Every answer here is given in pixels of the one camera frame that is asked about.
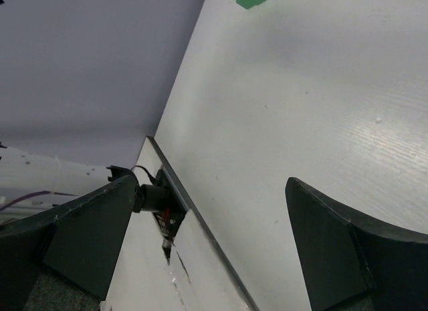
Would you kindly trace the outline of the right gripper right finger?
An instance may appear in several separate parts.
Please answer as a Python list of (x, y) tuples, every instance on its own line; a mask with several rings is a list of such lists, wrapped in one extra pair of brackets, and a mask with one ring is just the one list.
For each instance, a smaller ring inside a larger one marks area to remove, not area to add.
[(313, 310), (426, 310), (427, 235), (290, 177), (288, 215)]

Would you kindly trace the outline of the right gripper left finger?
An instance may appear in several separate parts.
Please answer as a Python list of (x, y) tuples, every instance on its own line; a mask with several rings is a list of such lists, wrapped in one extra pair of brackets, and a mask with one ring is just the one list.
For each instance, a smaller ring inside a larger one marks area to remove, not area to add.
[(98, 310), (109, 291), (138, 181), (1, 226), (2, 310)]

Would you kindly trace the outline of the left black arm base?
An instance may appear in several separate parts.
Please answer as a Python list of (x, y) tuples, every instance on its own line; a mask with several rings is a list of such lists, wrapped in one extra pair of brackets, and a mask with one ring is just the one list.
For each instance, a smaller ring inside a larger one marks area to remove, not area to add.
[(178, 196), (175, 195), (162, 169), (158, 170), (154, 177), (141, 165), (135, 165), (135, 168), (142, 169), (150, 183), (142, 184), (139, 187), (136, 192), (133, 211), (135, 213), (144, 211), (153, 215), (163, 237), (163, 252), (167, 261), (169, 261), (175, 237), (187, 211), (179, 201)]

